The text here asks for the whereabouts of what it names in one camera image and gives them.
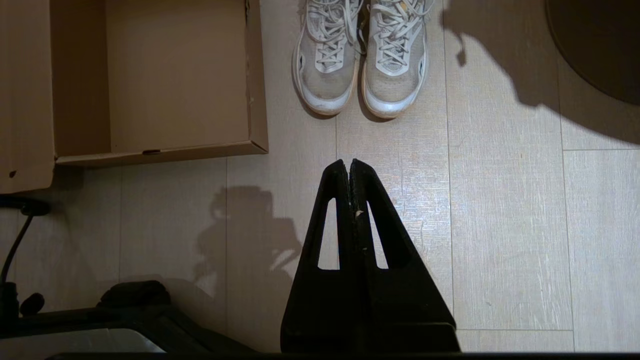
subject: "white sneaker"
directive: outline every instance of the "white sneaker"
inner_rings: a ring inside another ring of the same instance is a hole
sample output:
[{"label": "white sneaker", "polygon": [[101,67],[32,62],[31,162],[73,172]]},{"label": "white sneaker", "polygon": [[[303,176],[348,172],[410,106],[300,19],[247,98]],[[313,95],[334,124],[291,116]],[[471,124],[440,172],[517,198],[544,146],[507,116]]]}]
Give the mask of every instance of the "white sneaker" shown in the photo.
[{"label": "white sneaker", "polygon": [[433,2],[371,0],[362,96],[377,117],[397,117],[422,88],[429,68],[425,25]]},{"label": "white sneaker", "polygon": [[362,0],[307,0],[293,52],[293,80],[314,112],[335,115],[351,97],[358,74],[356,22]]}]

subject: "shoelace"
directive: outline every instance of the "shoelace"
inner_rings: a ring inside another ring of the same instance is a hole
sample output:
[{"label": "shoelace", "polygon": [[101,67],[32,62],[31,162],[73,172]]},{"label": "shoelace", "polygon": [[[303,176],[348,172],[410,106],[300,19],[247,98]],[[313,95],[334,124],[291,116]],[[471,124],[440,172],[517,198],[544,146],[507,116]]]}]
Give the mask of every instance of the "shoelace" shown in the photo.
[{"label": "shoelace", "polygon": [[381,28],[380,38],[382,44],[378,47],[383,53],[378,63],[401,67],[407,65],[403,59],[404,53],[408,53],[407,41],[412,34],[412,29],[428,17],[428,13],[435,1],[425,6],[423,11],[417,9],[418,5],[427,0],[384,0],[371,7],[377,10],[376,20]]},{"label": "shoelace", "polygon": [[[307,1],[307,29],[311,38],[323,45],[319,50],[322,54],[318,63],[326,67],[335,65],[342,60],[338,59],[338,54],[342,51],[339,44],[345,37],[349,44],[353,45],[360,54],[358,43],[358,31],[356,28],[356,18],[362,7],[362,0],[308,0]],[[310,15],[316,15],[317,29],[312,29]]]}]

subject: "wooden floor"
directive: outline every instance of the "wooden floor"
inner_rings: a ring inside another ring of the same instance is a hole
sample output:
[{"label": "wooden floor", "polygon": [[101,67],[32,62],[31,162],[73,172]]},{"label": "wooden floor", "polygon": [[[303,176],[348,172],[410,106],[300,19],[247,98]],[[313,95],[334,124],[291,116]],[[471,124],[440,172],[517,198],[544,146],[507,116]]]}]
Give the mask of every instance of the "wooden floor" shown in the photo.
[{"label": "wooden floor", "polygon": [[[464,350],[640,351],[640,108],[559,57],[541,1],[436,0],[427,83],[389,122],[355,96],[332,119],[303,109],[290,64],[299,12],[262,2],[270,153],[58,169],[30,194],[54,212],[18,251],[21,299],[88,307],[118,281],[159,279],[201,325],[278,351],[320,175],[358,158],[378,172]],[[0,255],[23,221],[0,212]],[[329,226],[322,266],[335,266],[335,236]]]}]

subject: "open cardboard box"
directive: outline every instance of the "open cardboard box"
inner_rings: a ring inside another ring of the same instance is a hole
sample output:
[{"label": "open cardboard box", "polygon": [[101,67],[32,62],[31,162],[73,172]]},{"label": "open cardboard box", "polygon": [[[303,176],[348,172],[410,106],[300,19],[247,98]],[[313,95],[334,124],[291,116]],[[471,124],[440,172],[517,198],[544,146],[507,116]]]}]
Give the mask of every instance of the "open cardboard box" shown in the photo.
[{"label": "open cardboard box", "polygon": [[267,151],[259,0],[0,0],[0,193]]}]

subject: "black object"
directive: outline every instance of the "black object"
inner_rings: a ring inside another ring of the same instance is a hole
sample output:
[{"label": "black object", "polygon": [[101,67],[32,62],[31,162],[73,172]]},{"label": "black object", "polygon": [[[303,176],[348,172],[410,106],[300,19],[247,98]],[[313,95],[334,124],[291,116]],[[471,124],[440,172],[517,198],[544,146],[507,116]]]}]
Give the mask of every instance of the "black object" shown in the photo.
[{"label": "black object", "polygon": [[[328,203],[339,270],[318,268]],[[376,265],[369,203],[389,269]],[[323,173],[282,320],[282,352],[458,352],[456,323],[376,172],[342,160]]]},{"label": "black object", "polygon": [[640,1],[547,0],[546,7],[554,42],[578,75],[640,105]]},{"label": "black object", "polygon": [[40,312],[43,307],[44,296],[42,296],[41,293],[31,294],[31,296],[20,305],[20,314],[23,316],[33,316]]},{"label": "black object", "polygon": [[171,296],[164,285],[152,280],[114,285],[102,296],[97,307],[121,309],[156,305],[171,305]]},{"label": "black object", "polygon": [[2,324],[16,321],[19,316],[19,310],[23,314],[33,315],[44,306],[44,297],[36,293],[25,300],[26,305],[24,308],[19,307],[16,285],[12,282],[7,282],[6,278],[9,274],[9,268],[11,267],[15,252],[29,228],[31,220],[33,217],[48,214],[51,209],[49,205],[43,201],[4,195],[0,195],[0,208],[19,209],[23,215],[27,216],[27,220],[24,222],[20,233],[6,256],[2,272],[0,272],[0,324]]},{"label": "black object", "polygon": [[0,195],[0,208],[20,210],[26,217],[40,217],[51,211],[49,204],[44,201],[5,195]]},{"label": "black object", "polygon": [[0,340],[92,329],[131,329],[167,352],[210,355],[254,352],[234,340],[201,328],[175,307],[160,304],[158,299],[164,299],[164,302],[168,293],[157,281],[118,284],[105,293],[98,307],[0,322]]}]

